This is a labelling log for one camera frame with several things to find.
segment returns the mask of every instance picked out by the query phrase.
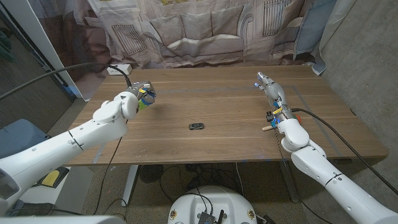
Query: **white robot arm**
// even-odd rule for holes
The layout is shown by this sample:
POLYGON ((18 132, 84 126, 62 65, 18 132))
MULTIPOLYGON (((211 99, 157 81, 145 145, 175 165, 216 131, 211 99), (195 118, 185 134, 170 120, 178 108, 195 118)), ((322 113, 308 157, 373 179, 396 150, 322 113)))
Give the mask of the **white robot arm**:
POLYGON ((0 200, 7 204, 0 210, 5 212, 40 178, 84 150, 122 137, 127 133, 125 119, 133 119, 155 96, 150 82, 137 82, 113 101, 105 101, 86 123, 0 159, 0 200))
POLYGON ((398 223, 398 214, 380 204, 326 159, 324 150, 293 119, 282 87, 261 72, 257 77, 264 86, 254 85, 263 90, 271 106, 275 106, 273 126, 277 126, 279 133, 285 134, 281 145, 292 153, 294 165, 322 184, 357 223, 398 223))

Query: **black cable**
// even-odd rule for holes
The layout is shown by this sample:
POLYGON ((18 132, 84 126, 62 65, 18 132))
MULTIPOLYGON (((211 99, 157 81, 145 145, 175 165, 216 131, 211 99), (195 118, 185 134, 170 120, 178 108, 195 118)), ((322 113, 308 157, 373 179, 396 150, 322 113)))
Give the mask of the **black cable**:
POLYGON ((103 212, 102 214, 105 215, 105 213, 108 211, 108 209, 109 209, 115 202, 117 202, 118 200, 121 200, 121 201, 124 202, 124 204, 126 205, 126 210, 127 210, 127 203, 126 203, 126 201, 125 201, 123 198, 117 198, 117 199, 113 200, 113 202, 105 209, 105 212, 103 212))
POLYGON ((108 211, 108 209, 109 209, 115 202, 117 202, 118 200, 123 201, 124 204, 126 205, 126 206, 125 206, 126 209, 125 209, 125 211, 124 211, 124 215, 123 215, 123 214, 120 214, 120 213, 114 213, 114 214, 112 214, 112 215, 121 215, 121 216, 123 216, 124 221, 127 221, 127 218, 126 218, 126 217, 127 217, 127 202, 126 202, 123 198, 117 198, 117 199, 113 200, 113 202, 106 208, 105 212, 102 213, 102 214, 105 215, 105 213, 108 211))
POLYGON ((163 194, 166 195, 166 197, 167 197, 172 203, 174 203, 174 201, 166 194, 166 192, 164 191, 163 186, 162 186, 162 177, 163 177, 163 175, 166 173, 166 171, 168 171, 168 170, 171 169, 171 168, 177 168, 177 169, 178 169, 178 171, 180 172, 180 184, 181 184, 181 187, 182 187, 184 190, 186 190, 185 187, 183 186, 182 182, 181 182, 181 169, 180 169, 178 166, 171 166, 171 167, 168 167, 166 170, 164 170, 164 171, 163 171, 163 174, 160 176, 159 185, 160 185, 160 189, 163 191, 163 194))
POLYGON ((127 75, 122 70, 120 70, 118 67, 113 66, 113 65, 108 65, 108 64, 105 64, 105 63, 89 62, 89 63, 81 63, 81 64, 78 64, 78 65, 67 66, 65 68, 56 69, 54 71, 48 72, 46 74, 43 74, 43 75, 41 75, 39 77, 36 77, 36 78, 32 79, 31 81, 28 81, 28 82, 26 82, 26 83, 24 83, 24 84, 22 84, 22 85, 20 85, 20 86, 18 86, 16 88, 10 90, 10 91, 8 91, 7 93, 1 95, 0 96, 0 100, 5 99, 9 95, 11 95, 11 94, 13 94, 13 93, 15 93, 15 92, 27 87, 27 86, 29 86, 32 83, 35 83, 35 82, 37 82, 37 81, 39 81, 39 80, 41 80, 41 79, 43 79, 43 78, 45 78, 47 76, 54 75, 54 74, 56 74, 58 72, 62 72, 62 71, 65 71, 65 70, 74 69, 74 68, 81 68, 81 67, 86 67, 86 66, 90 66, 90 65, 103 65, 103 66, 107 66, 109 68, 113 68, 113 69, 117 70, 118 72, 122 73, 122 75, 126 79, 127 87, 131 87, 131 82, 130 82, 129 77, 127 77, 127 75))
POLYGON ((17 212, 17 211, 22 211, 22 210, 35 210, 35 211, 54 211, 54 212, 63 212, 63 213, 68 213, 72 215, 83 215, 77 212, 71 212, 71 211, 66 211, 62 209, 56 209, 56 208, 50 208, 50 209, 40 209, 40 208, 20 208, 20 209, 13 209, 13 210, 8 210, 7 212, 17 212))
MULTIPOLYGON (((180 174, 181 174, 181 169, 180 169, 179 167, 177 167, 177 166, 171 166, 171 167, 167 168, 166 170, 163 171, 163 174, 164 174, 167 170, 169 170, 169 169, 171 169, 171 168, 174 168, 174 167, 178 168, 178 170, 180 171, 180 174)), ((160 189, 162 190, 163 194, 164 194, 172 203, 174 203, 174 201, 167 195, 167 193, 166 193, 165 190, 163 189, 163 186, 162 186, 162 177, 163 177, 163 174, 160 176, 160 179, 159 179, 160 189)), ((197 196, 200 196, 201 199, 203 200, 203 203, 205 204, 205 211, 206 211, 206 213, 207 213, 207 206, 206 206, 206 203, 205 203, 205 201, 204 201, 203 198, 207 199, 207 201, 209 201, 209 203, 210 203, 210 205, 211 205, 210 215, 213 214, 213 204, 211 203, 211 201, 210 201, 207 197, 201 195, 200 193, 199 193, 199 194, 195 194, 195 193, 185 193, 185 194, 183 194, 183 195, 181 195, 181 196, 184 196, 184 195, 197 195, 197 196)))
POLYGON ((320 217, 320 216, 319 216, 318 214, 316 214, 313 210, 311 210, 311 208, 309 208, 301 199, 300 199, 300 201, 301 201, 301 203, 303 203, 303 205, 304 205, 308 210, 310 210, 310 212, 312 212, 314 215, 316 215, 320 220, 324 221, 325 223, 332 224, 331 222, 329 222, 328 220, 326 220, 326 219, 320 217))
POLYGON ((297 112, 297 111, 302 111, 304 113, 307 113, 311 116, 313 116, 314 118, 316 118, 317 120, 319 120, 320 122, 322 122, 324 125, 326 125, 328 128, 330 128, 336 135, 337 137, 339 137, 344 144, 346 144, 346 146, 379 178, 381 179, 381 181, 383 181, 396 195, 398 195, 398 190, 392 186, 381 174, 379 174, 378 171, 376 171, 375 169, 373 169, 372 166, 370 166, 364 159, 363 157, 339 134, 339 132, 337 132, 330 124, 328 124, 326 121, 324 121, 323 119, 321 119, 320 117, 318 117, 317 115, 304 110, 304 109, 300 109, 300 108, 293 108, 291 109, 292 112, 297 112))
POLYGON ((127 221, 127 218, 125 215, 123 215, 122 213, 114 213, 112 215, 121 215, 124 218, 124 221, 127 221))
POLYGON ((200 195, 201 200, 203 201, 203 203, 205 204, 205 213, 207 214, 207 205, 205 202, 205 199, 203 199, 203 197, 201 196, 200 192, 199 192, 199 188, 197 188, 198 194, 200 195))
POLYGON ((185 194, 183 194, 183 195, 181 195, 181 196, 184 196, 184 195, 196 195, 196 196, 204 197, 205 199, 207 199, 207 201, 209 201, 209 203, 210 203, 210 205, 211 205, 211 212, 210 212, 210 215, 213 214, 213 204, 211 203, 211 201, 210 201, 206 196, 204 196, 204 195, 199 195, 199 194, 195 194, 195 193, 185 193, 185 194))
POLYGON ((97 206, 96 206, 96 208, 95 208, 95 211, 94 211, 93 215, 95 215, 95 214, 97 213, 97 211, 98 211, 98 207, 99 207, 100 201, 101 201, 102 189, 103 189, 103 187, 104 187, 105 176, 106 176, 106 173, 108 172, 109 167, 111 166, 113 157, 114 157, 114 155, 116 154, 116 151, 118 150, 119 144, 120 144, 121 141, 122 141, 122 137, 120 137, 119 142, 118 142, 118 145, 116 146, 116 149, 115 149, 114 152, 113 152, 113 155, 112 155, 112 157, 111 157, 111 160, 109 161, 108 166, 106 167, 106 170, 105 170, 105 173, 104 173, 104 177, 103 177, 102 183, 101 183, 101 188, 99 189, 99 196, 98 196, 97 206))

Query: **yellow object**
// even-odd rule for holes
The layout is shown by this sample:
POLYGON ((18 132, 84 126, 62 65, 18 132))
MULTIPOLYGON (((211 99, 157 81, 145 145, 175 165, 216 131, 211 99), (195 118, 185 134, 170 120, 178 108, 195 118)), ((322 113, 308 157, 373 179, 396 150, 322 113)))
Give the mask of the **yellow object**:
POLYGON ((45 176, 44 180, 42 181, 42 185, 53 187, 55 181, 58 179, 60 172, 58 170, 54 170, 45 176))
POLYGON ((273 114, 277 114, 277 113, 279 113, 279 112, 281 112, 282 111, 282 108, 279 108, 279 109, 277 109, 277 110, 275 110, 274 112, 272 112, 273 114))

